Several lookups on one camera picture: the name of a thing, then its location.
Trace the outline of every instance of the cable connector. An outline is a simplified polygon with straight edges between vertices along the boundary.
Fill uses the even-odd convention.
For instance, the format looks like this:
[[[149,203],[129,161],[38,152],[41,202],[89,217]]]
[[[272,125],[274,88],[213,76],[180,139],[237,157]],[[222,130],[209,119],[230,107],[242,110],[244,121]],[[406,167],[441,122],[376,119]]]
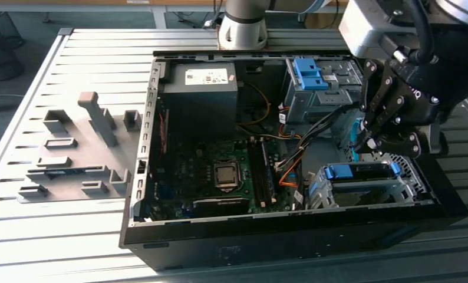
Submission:
[[[204,27],[209,28],[209,27],[212,27],[212,24],[213,24],[213,20],[209,19],[208,21],[205,21]]]

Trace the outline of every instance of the floor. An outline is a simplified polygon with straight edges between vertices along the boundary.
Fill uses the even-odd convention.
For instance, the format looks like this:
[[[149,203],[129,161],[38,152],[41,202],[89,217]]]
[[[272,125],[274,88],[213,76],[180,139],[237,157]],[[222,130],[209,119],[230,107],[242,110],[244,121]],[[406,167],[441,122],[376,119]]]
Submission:
[[[193,23],[200,25],[210,18],[212,13],[196,12],[182,18],[173,13],[166,14],[169,28],[193,28]],[[24,74],[9,81],[0,82],[0,94],[24,95],[46,56],[49,47],[61,28],[154,28],[153,17],[145,12],[53,12],[50,22],[41,21],[45,13],[13,12],[12,20],[20,31],[25,44],[16,50],[16,55],[25,66]],[[304,28],[297,22],[294,14],[270,14],[266,17],[269,28]],[[21,98],[14,96],[0,97],[0,139],[18,107]]]

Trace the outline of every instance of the ram slot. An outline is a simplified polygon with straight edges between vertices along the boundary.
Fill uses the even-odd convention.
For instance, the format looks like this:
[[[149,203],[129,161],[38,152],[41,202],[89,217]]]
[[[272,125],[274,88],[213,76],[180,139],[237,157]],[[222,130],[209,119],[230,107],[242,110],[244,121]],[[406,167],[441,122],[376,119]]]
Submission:
[[[268,163],[262,141],[250,140],[248,143],[252,184],[254,188],[256,206],[266,207],[274,202],[273,175]]]

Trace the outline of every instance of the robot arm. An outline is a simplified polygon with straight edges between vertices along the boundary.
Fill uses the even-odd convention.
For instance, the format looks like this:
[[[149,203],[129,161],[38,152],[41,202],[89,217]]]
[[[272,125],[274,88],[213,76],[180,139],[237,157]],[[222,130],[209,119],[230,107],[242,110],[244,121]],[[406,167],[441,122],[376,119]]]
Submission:
[[[348,4],[340,32],[353,55],[370,58],[364,65],[358,153],[446,153],[440,124],[468,97],[468,16],[449,2],[468,12],[468,1],[457,0]]]
[[[217,34],[226,50],[258,50],[266,45],[265,11],[306,12],[330,0],[229,0]]]

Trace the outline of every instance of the motherboard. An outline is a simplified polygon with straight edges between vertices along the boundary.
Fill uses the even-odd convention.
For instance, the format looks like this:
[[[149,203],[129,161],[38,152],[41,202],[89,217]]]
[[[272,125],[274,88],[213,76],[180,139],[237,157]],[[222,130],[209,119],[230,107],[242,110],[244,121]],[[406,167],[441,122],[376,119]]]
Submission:
[[[273,139],[178,144],[156,184],[154,214],[173,220],[290,210],[290,188],[274,181],[280,158]]]

